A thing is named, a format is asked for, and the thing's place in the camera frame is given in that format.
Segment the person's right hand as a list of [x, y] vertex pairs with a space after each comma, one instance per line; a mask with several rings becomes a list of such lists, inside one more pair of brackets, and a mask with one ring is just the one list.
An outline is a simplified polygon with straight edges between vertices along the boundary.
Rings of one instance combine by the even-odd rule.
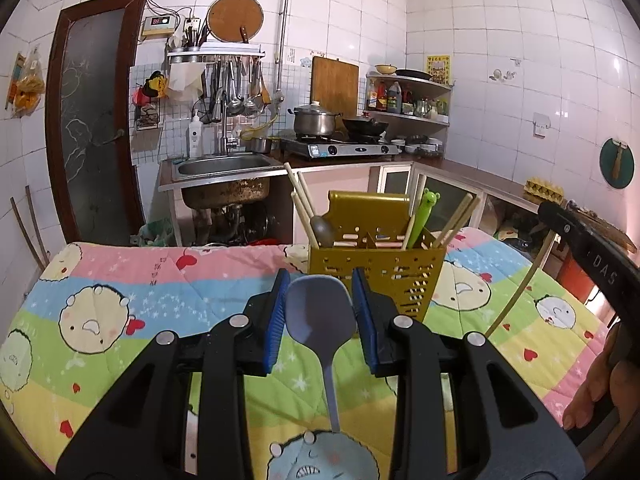
[[628, 425], [638, 411], [638, 368], [625, 360], [615, 365], [608, 362], [622, 327], [622, 324], [617, 323], [610, 329], [602, 352], [592, 362], [586, 379], [576, 391], [572, 402], [567, 405], [562, 418], [565, 430], [585, 427], [592, 419], [596, 403], [607, 393], [618, 411], [622, 428]]

